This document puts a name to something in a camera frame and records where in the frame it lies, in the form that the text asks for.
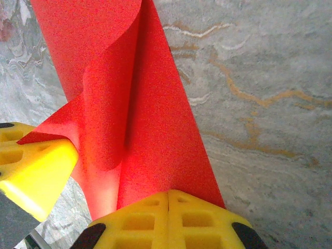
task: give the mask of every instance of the gray surface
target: gray surface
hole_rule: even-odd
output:
[[[0,191],[0,248],[13,248],[39,223]]]
[[[37,125],[66,100],[24,3],[5,0],[0,122]],[[331,248],[331,1],[155,3],[228,209],[271,248]],[[68,248],[88,221],[71,180],[38,229]]]

